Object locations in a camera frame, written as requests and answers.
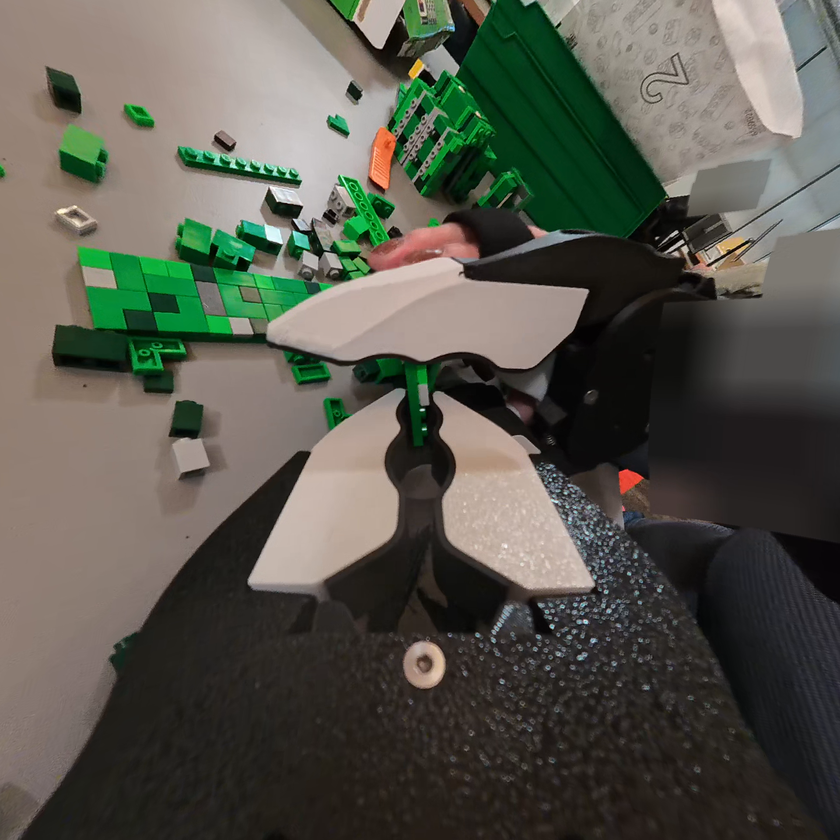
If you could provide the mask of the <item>orange brick separator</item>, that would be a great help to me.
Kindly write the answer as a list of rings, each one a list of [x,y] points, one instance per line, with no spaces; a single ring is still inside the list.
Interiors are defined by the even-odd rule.
[[[390,187],[395,149],[394,133],[385,126],[380,127],[371,146],[368,178],[373,185],[384,192]]]

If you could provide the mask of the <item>printed white paper bag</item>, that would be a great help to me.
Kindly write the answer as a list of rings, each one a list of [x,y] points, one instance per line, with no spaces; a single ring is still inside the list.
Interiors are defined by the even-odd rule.
[[[579,2],[560,32],[664,185],[802,135],[776,2]]]

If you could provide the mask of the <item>long green brick plate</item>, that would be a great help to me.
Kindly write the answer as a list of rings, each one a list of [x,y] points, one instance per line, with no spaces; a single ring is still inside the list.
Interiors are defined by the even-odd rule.
[[[285,186],[301,185],[300,174],[292,167],[267,164],[213,150],[198,150],[184,145],[177,147],[177,154],[185,166],[193,169],[216,174],[237,175]]]

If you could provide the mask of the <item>scattered small green bricks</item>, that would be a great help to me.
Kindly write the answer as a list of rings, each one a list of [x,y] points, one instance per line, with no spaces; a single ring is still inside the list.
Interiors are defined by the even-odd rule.
[[[210,151],[253,159],[237,154],[235,142],[224,132],[217,133],[214,142],[216,146]],[[391,224],[394,204],[379,188],[368,192],[357,178],[338,175],[323,214],[308,220],[305,203],[298,194],[301,186],[231,176],[266,184],[264,204],[274,216],[288,222],[288,237],[284,238],[282,228],[264,219],[242,218],[231,234],[185,217],[176,228],[178,260],[174,261],[330,285],[364,277],[369,270],[364,244],[373,247],[400,234]],[[126,372],[138,377],[147,393],[172,394],[173,372],[166,365],[183,361],[187,356],[185,343],[194,340],[122,334],[129,339],[130,368]]]

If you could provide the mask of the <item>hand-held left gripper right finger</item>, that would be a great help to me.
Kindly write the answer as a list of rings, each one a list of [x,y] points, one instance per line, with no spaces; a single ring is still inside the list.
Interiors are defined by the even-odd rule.
[[[586,595],[594,580],[515,434],[443,392],[429,407],[436,490],[429,557],[441,631],[490,625],[509,602]]]

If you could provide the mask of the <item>grey desk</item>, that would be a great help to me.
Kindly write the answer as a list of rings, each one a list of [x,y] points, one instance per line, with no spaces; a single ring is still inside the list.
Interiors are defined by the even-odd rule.
[[[398,79],[329,2],[2,2],[2,838],[19,838],[88,740],[112,645],[195,548],[326,432],[349,369],[295,383],[263,344],[190,343],[173,395],[57,368],[91,324],[77,247],[173,259],[190,217],[270,221],[266,184],[185,168],[179,145],[296,167],[304,217],[364,178]],[[204,405],[210,467],[177,479],[174,404]]]

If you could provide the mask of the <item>person's right hand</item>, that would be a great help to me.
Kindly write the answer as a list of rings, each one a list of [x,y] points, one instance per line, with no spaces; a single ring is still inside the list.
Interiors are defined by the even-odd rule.
[[[473,234],[460,224],[447,223],[390,238],[373,248],[367,261],[373,270],[384,271],[437,257],[477,259],[479,256],[480,248]]]

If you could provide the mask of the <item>green storage bin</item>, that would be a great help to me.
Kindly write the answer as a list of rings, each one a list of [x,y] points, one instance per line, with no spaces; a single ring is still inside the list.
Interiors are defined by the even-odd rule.
[[[537,226],[627,237],[665,198],[538,3],[495,2],[458,77],[496,131],[497,168],[517,169],[529,188]]]

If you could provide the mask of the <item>person's blue trousers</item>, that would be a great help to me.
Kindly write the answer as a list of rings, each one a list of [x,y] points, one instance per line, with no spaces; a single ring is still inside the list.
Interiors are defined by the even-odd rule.
[[[839,837],[838,543],[625,516],[694,614],[771,766]]]

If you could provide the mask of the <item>built green brick structure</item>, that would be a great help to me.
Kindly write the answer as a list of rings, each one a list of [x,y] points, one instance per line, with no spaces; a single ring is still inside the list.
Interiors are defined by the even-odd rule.
[[[496,131],[461,79],[443,70],[433,85],[400,86],[387,129],[395,161],[422,196],[465,203],[497,161]]]

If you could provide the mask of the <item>small built green structure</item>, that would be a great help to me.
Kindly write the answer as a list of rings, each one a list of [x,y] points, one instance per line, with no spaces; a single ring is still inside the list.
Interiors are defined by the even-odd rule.
[[[488,189],[482,193],[474,207],[507,209],[519,213],[524,211],[533,199],[533,192],[523,179],[519,169],[512,167],[500,173]]]

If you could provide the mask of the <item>green brick set box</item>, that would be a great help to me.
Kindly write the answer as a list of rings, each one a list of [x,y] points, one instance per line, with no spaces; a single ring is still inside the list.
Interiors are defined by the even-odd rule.
[[[369,45],[396,58],[416,59],[455,32],[447,1],[330,1]]]

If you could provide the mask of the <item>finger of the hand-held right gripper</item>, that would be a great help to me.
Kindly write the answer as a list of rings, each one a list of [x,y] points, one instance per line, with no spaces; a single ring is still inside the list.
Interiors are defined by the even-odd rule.
[[[479,358],[539,365],[574,330],[588,291],[470,279],[435,258],[322,290],[269,322],[268,345],[336,364]]]
[[[527,371],[501,371],[480,360],[453,361],[453,399],[499,426],[532,455],[541,451],[539,409],[548,396],[554,360]]]

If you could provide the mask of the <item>small grey brick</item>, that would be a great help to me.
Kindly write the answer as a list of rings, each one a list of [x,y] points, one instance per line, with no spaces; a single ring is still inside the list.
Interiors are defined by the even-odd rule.
[[[171,443],[171,452],[175,460],[178,480],[203,476],[210,467],[210,460],[201,437],[176,438]]]

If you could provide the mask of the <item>green mosaic tile panel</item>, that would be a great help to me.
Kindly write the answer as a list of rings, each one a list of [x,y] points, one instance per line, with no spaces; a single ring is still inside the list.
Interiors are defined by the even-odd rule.
[[[80,246],[92,326],[144,337],[263,343],[268,323],[330,285]]]

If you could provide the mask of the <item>dark green long brick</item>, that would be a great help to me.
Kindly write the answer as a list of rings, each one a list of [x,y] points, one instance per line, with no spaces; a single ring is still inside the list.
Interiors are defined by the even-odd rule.
[[[114,372],[130,369],[129,339],[119,332],[57,324],[52,345],[56,367]]]

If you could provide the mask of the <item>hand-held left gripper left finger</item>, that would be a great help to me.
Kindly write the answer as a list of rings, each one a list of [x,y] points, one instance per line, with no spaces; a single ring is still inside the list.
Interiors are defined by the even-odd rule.
[[[343,604],[395,630],[411,596],[407,506],[385,466],[402,428],[394,389],[320,440],[248,577],[257,592]]]

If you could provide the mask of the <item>large green brick plate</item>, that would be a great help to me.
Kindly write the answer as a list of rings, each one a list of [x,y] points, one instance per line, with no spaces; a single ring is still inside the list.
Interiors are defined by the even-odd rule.
[[[431,405],[440,364],[415,364],[405,362],[403,373],[406,383],[411,436],[414,447],[421,447],[427,438],[427,413]]]

